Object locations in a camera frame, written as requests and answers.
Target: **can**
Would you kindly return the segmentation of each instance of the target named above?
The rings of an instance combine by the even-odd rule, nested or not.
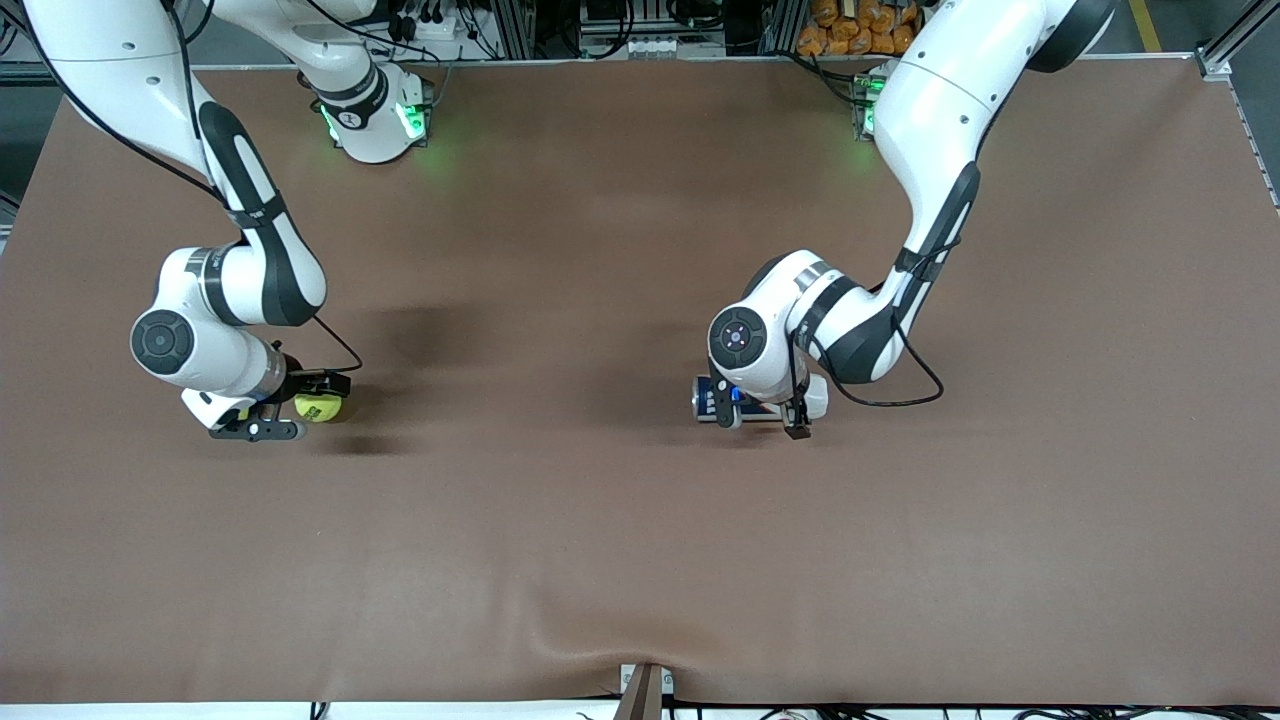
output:
[[[769,410],[759,402],[739,405],[742,410],[744,423],[760,423],[765,420],[781,420],[782,416]],[[716,395],[712,391],[712,378],[698,375],[694,378],[694,419],[699,423],[716,421]]]

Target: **tennis ball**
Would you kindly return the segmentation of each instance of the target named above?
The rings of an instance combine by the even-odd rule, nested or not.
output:
[[[328,423],[342,410],[342,398],[337,395],[297,395],[293,397],[293,407],[303,420]]]

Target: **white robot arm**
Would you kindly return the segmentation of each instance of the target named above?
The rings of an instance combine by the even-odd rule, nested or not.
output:
[[[179,386],[214,437],[293,439],[302,427],[242,411],[297,392],[346,395],[349,380],[302,372],[241,325],[301,325],[325,277],[239,120],[189,73],[175,19],[159,0],[27,0],[37,49],[92,124],[183,163],[212,188],[241,237],[186,247],[160,269],[133,325],[134,359]]]
[[[374,63],[349,23],[376,0],[216,0],[212,12],[293,60],[320,99],[329,132],[361,163],[394,160],[425,141],[431,87],[392,63]]]
[[[1056,72],[1101,37],[1115,0],[945,0],[876,104],[876,143],[911,202],[911,229],[877,291],[808,250],[776,258],[722,310],[707,348],[717,423],[777,404],[808,437],[805,355],[837,387],[897,361],[978,192],[978,150],[1023,69]]]

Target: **wire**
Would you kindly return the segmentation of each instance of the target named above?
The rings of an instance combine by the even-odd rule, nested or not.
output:
[[[938,247],[932,252],[922,255],[920,259],[916,260],[914,265],[911,265],[911,269],[908,270],[906,274],[914,275],[916,270],[924,266],[925,263],[933,260],[934,258],[942,255],[943,252],[954,250],[957,245],[960,245],[960,241],[961,238],[956,237],[955,242],[950,242],[947,245],[943,245],[942,247]],[[836,386],[836,389],[840,391],[840,395],[844,395],[846,398],[856,402],[858,405],[864,405],[867,407],[911,407],[915,405],[924,405],[927,402],[933,402],[934,400],[942,397],[942,393],[945,393],[947,389],[946,386],[942,384],[942,378],[940,378],[938,374],[933,372],[933,368],[931,368],[929,364],[924,361],[924,357],[920,357],[920,354],[916,352],[915,346],[913,346],[911,341],[906,337],[906,331],[902,329],[901,319],[897,315],[897,310],[899,307],[893,306],[892,310],[890,311],[888,314],[890,325],[893,329],[893,333],[897,334],[900,338],[902,338],[902,346],[911,355],[911,359],[915,360],[915,364],[919,365],[922,370],[924,370],[924,374],[928,375],[931,380],[933,380],[934,391],[932,395],[924,397],[916,397],[913,400],[867,400],[863,397],[858,397],[856,395],[849,392],[849,389],[845,388],[844,383],[841,383],[840,379],[836,377],[836,369],[832,368],[831,365],[831,359],[827,356],[827,348],[823,347],[817,338],[810,341],[813,342],[814,347],[818,348],[818,364],[822,365],[827,370],[827,374],[831,375],[832,384]],[[870,717],[872,720],[882,720],[865,711],[864,715],[867,717]],[[1071,720],[1071,717],[1079,717],[1079,716],[1051,715],[1046,714],[1043,710],[1027,710],[1019,714],[1014,720],[1028,720],[1029,717],[1034,716],[1048,717],[1050,720]]]
[[[5,19],[9,22],[9,24],[13,24],[14,27],[17,27],[18,29],[20,29],[22,32],[24,32],[27,35],[31,35],[31,28],[27,27],[27,23],[19,20],[18,15],[14,15],[9,10],[6,10],[4,5],[0,5],[0,14],[3,14],[5,17]]]
[[[460,0],[457,6],[458,6],[458,18],[462,20],[462,24],[467,28],[467,32],[476,33],[476,45],[480,46],[480,50],[483,50],[484,54],[488,55],[490,60],[500,60],[502,56],[498,54],[498,50],[494,49],[494,46],[489,44],[489,38],[485,37],[484,28],[480,26],[480,18],[476,15],[476,9],[471,6],[471,3],[468,0]]]
[[[18,26],[12,24],[9,22],[9,19],[5,18],[5,20],[4,20],[4,32],[0,32],[0,41],[4,41],[4,36],[8,35],[10,29],[13,31],[13,35],[9,36],[9,41],[4,44],[4,47],[0,47],[0,55],[4,55],[9,50],[12,50],[13,49],[13,44],[17,42],[18,36],[20,35],[20,31],[18,29]]]
[[[462,59],[462,49],[458,47],[458,60],[461,59]],[[436,92],[435,99],[431,100],[433,110],[439,108],[440,102],[444,102],[444,91],[449,88],[449,78],[453,77],[453,67],[458,64],[458,60],[453,60],[452,63],[449,63],[448,69],[444,70],[444,81],[440,82],[440,91]]]
[[[823,70],[822,68],[818,67],[818,58],[817,56],[813,58],[813,69],[818,74],[818,77],[822,78],[822,83],[827,86],[827,90],[829,90],[831,94],[835,95],[836,97],[840,97],[841,100],[844,100],[845,102],[847,102],[850,108],[870,108],[872,106],[872,102],[869,102],[867,100],[856,100],[854,97],[850,97],[850,96],[845,95],[838,87],[836,87],[836,85],[832,82],[832,78],[827,77],[826,70]]]
[[[371,32],[365,32],[362,29],[352,27],[349,23],[342,22],[340,19],[338,19],[337,17],[334,17],[332,13],[329,13],[329,10],[325,10],[324,8],[321,8],[316,3],[316,0],[307,0],[307,5],[311,5],[312,8],[315,8],[316,12],[320,13],[321,15],[324,15],[325,18],[328,18],[329,22],[332,22],[333,24],[335,24],[335,26],[346,29],[347,32],[352,32],[352,33],[358,35],[360,37],[374,40],[376,42],[381,42],[383,45],[390,45],[393,47],[403,47],[404,50],[412,50],[413,53],[421,53],[424,60],[426,58],[431,58],[431,60],[434,60],[436,63],[440,63],[439,55],[436,55],[435,53],[431,53],[430,50],[428,50],[425,47],[413,47],[412,45],[404,45],[403,42],[396,42],[394,40],[388,40],[385,37],[378,37],[376,35],[374,35]]]
[[[88,108],[88,105],[86,105],[84,101],[81,100],[78,95],[76,95],[76,92],[70,88],[70,86],[68,86],[67,82],[63,81],[61,76],[58,74],[58,70],[54,69],[54,63],[49,59],[49,55],[45,54],[45,47],[40,44],[40,38],[36,36],[36,33],[35,32],[28,32],[27,37],[31,38],[31,45],[32,45],[32,47],[36,49],[36,54],[40,55],[40,59],[44,60],[45,65],[49,68],[49,74],[52,76],[54,81],[58,83],[58,86],[67,95],[67,99],[72,101],[72,105],[76,105],[76,108],[81,113],[83,113],[83,115],[86,118],[88,118],[93,124],[96,124],[97,127],[100,127],[102,129],[102,132],[105,132],[106,135],[114,137],[118,142],[120,142],[122,145],[124,145],[129,150],[137,152],[138,155],[146,158],[148,161],[151,161],[151,163],[156,164],[156,165],[164,168],[165,170],[169,170],[174,176],[177,176],[177,177],[182,178],[184,182],[189,183],[192,187],[196,187],[201,192],[209,195],[210,197],[212,197],[214,200],[216,200],[219,205],[223,205],[225,208],[225,202],[223,201],[221,193],[219,193],[215,188],[212,188],[212,187],[210,187],[210,186],[207,186],[207,184],[197,181],[196,178],[188,176],[187,173],[179,170],[174,165],[172,165],[172,164],[166,163],[165,160],[163,160],[155,152],[151,152],[150,150],[146,150],[146,149],[141,147],[138,143],[136,143],[132,140],[124,137],[115,128],[113,128],[111,126],[106,124],[106,122],[102,120],[102,118],[100,118],[97,115],[97,113],[95,113],[93,110],[91,110]]]
[[[332,337],[333,340],[338,341],[338,345],[340,345],[342,348],[346,350],[347,354],[351,355],[356,360],[355,365],[348,365],[346,368],[325,368],[324,370],[326,373],[352,373],[352,372],[358,370],[358,369],[361,369],[361,368],[365,366],[365,361],[361,360],[360,354],[356,352],[355,350],[352,350],[351,346],[347,345],[347,341],[342,340],[340,334],[333,332],[333,328],[329,327],[329,323],[325,323],[324,320],[321,320],[320,315],[312,315],[311,319],[315,320],[316,324],[319,324],[321,328],[324,328],[324,332],[329,333],[329,337]]]
[[[710,18],[694,18],[681,15],[676,10],[677,0],[667,0],[667,14],[671,19],[687,27],[689,29],[714,29],[724,24],[724,9],[721,5],[716,5],[716,15]]]
[[[795,63],[795,64],[800,65],[801,68],[804,68],[806,72],[820,73],[820,74],[824,74],[826,77],[828,77],[831,79],[838,79],[838,81],[842,81],[842,82],[852,82],[854,77],[856,77],[856,76],[852,76],[852,74],[844,74],[844,73],[837,73],[837,72],[833,72],[833,70],[823,69],[820,65],[818,65],[818,63],[817,63],[818,58],[817,56],[814,56],[814,64],[810,65],[809,61],[805,60],[804,55],[797,55],[797,54],[791,53],[788,50],[773,50],[773,51],[768,53],[768,55],[777,56],[777,58],[786,58],[787,60],[791,60],[792,63]]]
[[[618,36],[614,37],[612,41],[609,41],[609,49],[608,50],[605,50],[600,55],[593,55],[590,53],[584,53],[582,49],[579,46],[579,44],[573,42],[570,38],[568,29],[572,28],[573,26],[577,26],[579,31],[581,31],[582,22],[580,19],[575,19],[573,17],[570,17],[568,18],[568,23],[567,23],[568,27],[564,27],[566,26],[566,23],[564,23],[564,15],[566,15],[564,8],[566,6],[567,8],[573,8],[575,5],[573,5],[573,3],[571,3],[568,0],[562,0],[562,3],[561,3],[561,31],[559,31],[561,41],[563,41],[564,46],[568,47],[570,50],[572,50],[573,51],[573,56],[579,58],[579,59],[604,60],[607,58],[612,58],[620,50],[622,50],[623,47],[627,46],[627,41],[631,40],[631,33],[635,29],[635,26],[636,26],[636,9],[635,9],[635,5],[631,4],[631,1],[632,0],[618,0],[618,5],[620,5],[620,8],[618,8]]]
[[[214,0],[205,0],[204,17],[200,18],[200,23],[196,26],[196,29],[191,31],[191,35],[182,38],[182,41],[189,44],[195,41],[197,37],[200,37],[200,33],[205,32],[205,26],[209,24],[209,18],[211,18],[212,14],[214,14]]]
[[[214,0],[209,0],[206,8],[211,8]],[[191,55],[187,54],[187,41],[183,38],[182,33],[182,20],[178,18],[178,12],[174,5],[169,5],[169,20],[173,22],[173,28],[178,32],[178,49],[182,54],[182,86],[186,88],[187,94],[187,113],[191,114],[191,129],[196,133],[196,140],[202,140],[204,136],[200,133],[200,118],[196,117],[196,91],[191,85]]]

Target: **black cable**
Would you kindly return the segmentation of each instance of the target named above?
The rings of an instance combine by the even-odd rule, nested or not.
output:
[[[329,22],[332,22],[333,24],[335,24],[335,26],[346,29],[347,32],[352,32],[355,35],[358,35],[360,37],[365,37],[365,38],[369,38],[369,40],[372,40],[372,41],[376,41],[376,42],[381,42],[383,45],[390,45],[390,46],[394,46],[394,47],[403,47],[404,50],[411,50],[413,53],[421,53],[424,60],[426,58],[431,58],[431,60],[434,60],[436,63],[440,61],[440,58],[435,53],[431,53],[430,50],[426,50],[425,47],[413,47],[412,45],[404,45],[403,42],[396,42],[394,40],[388,40],[385,37],[378,37],[374,33],[365,32],[362,29],[352,27],[351,23],[342,22],[340,19],[338,19],[337,17],[334,17],[332,13],[329,13],[329,10],[325,10],[324,8],[321,8],[316,3],[316,0],[307,0],[307,5],[311,5],[312,8],[315,8],[316,12],[320,13],[321,15],[324,15]]]
[[[470,20],[467,19],[467,14],[471,15]],[[502,59],[502,56],[498,54],[498,50],[494,49],[494,46],[489,44],[489,38],[485,37],[484,28],[480,26],[480,18],[476,15],[476,9],[471,5],[468,0],[461,0],[458,3],[458,18],[462,20],[462,24],[467,28],[468,33],[471,32],[476,33],[476,45],[480,46],[480,50],[483,50],[484,54],[488,55],[490,60]]]
[[[207,6],[212,6],[212,4],[214,1],[209,0]],[[174,9],[174,5],[169,5],[168,10],[173,29],[178,33],[178,49],[182,55],[182,86],[187,94],[187,111],[191,114],[191,129],[196,133],[196,140],[202,140],[200,118],[196,117],[196,91],[191,86],[191,55],[187,54],[187,41],[183,40],[182,20],[178,18],[178,10]]]
[[[724,24],[724,10],[722,6],[717,5],[716,15],[710,18],[692,18],[685,17],[676,12],[676,4],[678,0],[667,0],[667,14],[671,19],[687,27],[689,29],[716,29]]]
[[[32,45],[32,47],[36,49],[36,54],[40,55],[40,59],[44,60],[45,65],[49,68],[49,74],[52,76],[54,82],[58,83],[58,87],[60,87],[63,90],[63,92],[67,95],[67,99],[72,101],[72,105],[76,105],[76,108],[86,118],[88,118],[93,124],[96,124],[99,128],[101,128],[102,132],[105,132],[106,135],[114,137],[120,145],[124,145],[129,150],[137,152],[138,155],[142,155],[148,161],[151,161],[151,163],[156,164],[156,165],[164,168],[165,170],[169,170],[170,173],[173,173],[174,176],[182,178],[187,183],[191,183],[193,187],[200,188],[201,192],[209,195],[210,197],[212,197],[214,200],[216,200],[219,205],[221,205],[221,206],[225,208],[225,202],[223,202],[223,196],[221,196],[221,193],[218,192],[218,190],[215,190],[215,188],[212,188],[212,187],[210,187],[210,186],[207,186],[207,184],[197,181],[196,178],[193,178],[193,177],[188,176],[187,173],[179,170],[178,168],[170,165],[169,163],[166,163],[165,160],[163,160],[161,158],[159,158],[156,154],[151,152],[150,150],[146,150],[145,147],[141,147],[140,145],[137,145],[132,140],[129,140],[129,138],[124,137],[123,135],[120,135],[115,128],[113,128],[111,126],[106,124],[102,120],[102,118],[100,118],[97,115],[97,113],[95,113],[93,110],[91,110],[88,108],[88,105],[86,105],[84,101],[82,101],[79,99],[79,96],[76,95],[76,92],[63,81],[61,76],[58,74],[58,70],[54,69],[54,63],[50,61],[49,55],[45,54],[45,47],[40,44],[40,38],[36,37],[36,33],[35,32],[28,32],[27,37],[31,38],[31,45]]]
[[[809,61],[805,60],[804,55],[797,55],[797,54],[787,51],[787,50],[773,50],[773,51],[769,53],[769,55],[771,56],[778,56],[778,58],[786,58],[787,60],[791,60],[792,63],[795,63],[795,64],[800,65],[801,68],[804,68],[806,72],[820,73],[820,74],[823,74],[823,76],[826,76],[826,77],[828,77],[831,79],[838,79],[841,82],[852,82],[854,77],[855,77],[855,76],[851,76],[851,74],[844,74],[844,73],[837,73],[837,72],[833,72],[833,70],[823,69],[820,65],[817,65],[817,63],[814,63],[814,65],[810,65]]]
[[[1115,720],[1133,720],[1134,717],[1140,717],[1143,715],[1147,715],[1148,712],[1156,712],[1158,710],[1169,710],[1169,708],[1167,707],[1143,707],[1143,708],[1132,710],[1130,712],[1125,712],[1125,714],[1120,714],[1120,712],[1112,711],[1111,717],[1114,717]]]
[[[845,95],[844,91],[841,91],[838,87],[836,87],[836,85],[832,82],[832,78],[827,74],[827,72],[823,70],[820,67],[818,67],[817,55],[813,56],[813,70],[819,78],[822,78],[822,83],[827,86],[827,90],[829,90],[831,94],[835,95],[836,97],[840,97],[841,100],[847,102],[850,108],[870,108],[873,105],[873,102],[868,100],[858,100],[850,97],[849,95]]]
[[[924,266],[925,263],[933,260],[934,258],[942,255],[943,252],[954,250],[957,245],[960,245],[960,241],[961,238],[956,237],[955,242],[943,245],[942,247],[938,247],[932,252],[922,255],[920,259],[916,260],[914,265],[911,265],[911,269],[908,270],[906,274],[914,275],[916,270]],[[831,366],[831,360],[827,357],[827,348],[823,347],[817,338],[810,341],[813,342],[814,347],[818,348],[818,364],[822,365],[827,370],[827,374],[831,375],[832,384],[836,386],[836,389],[840,391],[840,395],[844,395],[846,398],[856,402],[858,405],[864,405],[867,407],[911,407],[915,405],[924,405],[927,402],[933,402],[934,400],[942,397],[942,393],[946,392],[946,386],[942,384],[942,378],[940,378],[938,374],[933,372],[933,368],[931,368],[929,364],[924,361],[924,357],[920,357],[920,354],[916,352],[915,346],[913,346],[911,341],[906,337],[906,332],[902,329],[901,319],[899,318],[897,311],[899,307],[895,306],[892,311],[888,314],[890,325],[893,329],[893,333],[902,338],[902,347],[905,347],[906,351],[911,355],[911,359],[915,360],[915,364],[919,365],[922,370],[924,370],[924,374],[928,375],[931,380],[933,380],[934,386],[933,395],[916,397],[913,400],[867,400],[863,397],[858,397],[856,395],[849,392],[849,389],[845,388],[844,383],[841,383],[840,379],[836,377],[835,368]],[[863,712],[863,715],[865,717],[869,717],[870,720],[883,720],[865,711]],[[1037,717],[1037,716],[1048,717],[1050,720],[1073,720],[1074,717],[1078,717],[1078,716],[1052,715],[1044,712],[1043,710],[1025,710],[1021,714],[1019,714],[1014,720],[1028,720],[1029,717]]]
[[[326,333],[329,333],[329,337],[332,337],[333,340],[338,341],[338,345],[340,345],[342,348],[346,350],[347,354],[351,355],[356,360],[355,365],[348,365],[346,368],[325,368],[324,370],[326,373],[351,373],[351,372],[358,370],[358,369],[361,369],[361,368],[365,366],[365,361],[361,360],[360,354],[356,352],[355,350],[352,350],[351,346],[347,345],[347,341],[342,340],[340,334],[333,332],[333,328],[330,328],[328,323],[325,323],[324,320],[321,320],[320,315],[312,315],[311,319],[315,320],[316,324],[319,324],[321,328],[324,328],[324,331]]]
[[[9,41],[4,44],[4,47],[0,47],[0,55],[4,55],[9,50],[13,50],[13,44],[17,42],[18,41],[18,36],[22,35],[20,31],[18,31],[17,26],[10,26],[9,24],[9,20],[5,20],[5,27],[8,29],[12,29],[13,35],[9,36]]]
[[[614,38],[609,44],[609,49],[607,51],[604,51],[603,54],[600,54],[600,55],[591,55],[590,53],[588,53],[586,56],[589,59],[591,59],[591,60],[604,60],[607,58],[612,58],[620,50],[622,50],[623,47],[626,47],[627,46],[627,41],[631,40],[631,31],[635,28],[635,24],[636,24],[636,9],[635,9],[635,6],[631,5],[631,0],[618,0],[618,3],[621,5],[618,8],[618,10],[620,10],[620,13],[618,13],[618,37]]]
[[[191,31],[191,35],[183,38],[183,42],[192,42],[200,33],[205,32],[205,26],[209,24],[209,18],[214,15],[214,0],[205,0],[205,15],[200,18],[200,23],[196,29]]]
[[[5,19],[9,20],[10,24],[13,24],[14,27],[17,27],[22,32],[24,32],[27,35],[31,35],[31,28],[27,27],[27,23],[19,20],[18,15],[14,15],[9,10],[6,10],[4,5],[0,5],[0,14],[3,14],[5,17]]]

